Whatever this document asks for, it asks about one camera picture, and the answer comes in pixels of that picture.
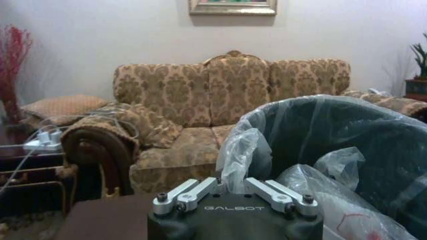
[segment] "sofa armrest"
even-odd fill
[[[370,103],[427,123],[427,102],[405,97],[390,97],[358,90],[347,90],[342,96],[363,99]]]
[[[99,164],[102,197],[132,194],[130,166],[135,163],[139,142],[112,119],[88,116],[62,135],[67,161],[78,165]]]

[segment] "sofa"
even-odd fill
[[[116,103],[103,111],[115,115],[123,105],[143,105],[183,126],[182,132],[171,147],[146,147],[118,123],[88,117],[62,136],[67,161],[99,164],[103,197],[168,191],[215,173],[231,129],[261,105],[318,94],[370,100],[367,93],[347,91],[350,74],[339,59],[267,61],[235,50],[199,64],[122,65],[112,81]],[[375,101],[410,116],[427,110],[427,103],[410,99]]]

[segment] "potted plant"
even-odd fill
[[[406,80],[406,97],[427,101],[427,50],[421,43],[411,46],[415,53],[415,61],[421,68],[421,73],[414,79]]]
[[[30,32],[14,25],[0,29],[0,100],[7,115],[6,124],[19,125],[22,120],[16,97],[20,67],[32,46]]]

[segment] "trash bin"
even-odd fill
[[[345,96],[269,103],[247,113],[221,148],[217,170],[233,193],[243,180],[277,179],[295,164],[357,147],[365,157],[355,193],[421,237],[427,233],[427,125]]]

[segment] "red dried plant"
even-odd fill
[[[22,120],[16,98],[16,79],[34,40],[27,30],[14,25],[0,29],[0,99],[8,120],[18,124]]]

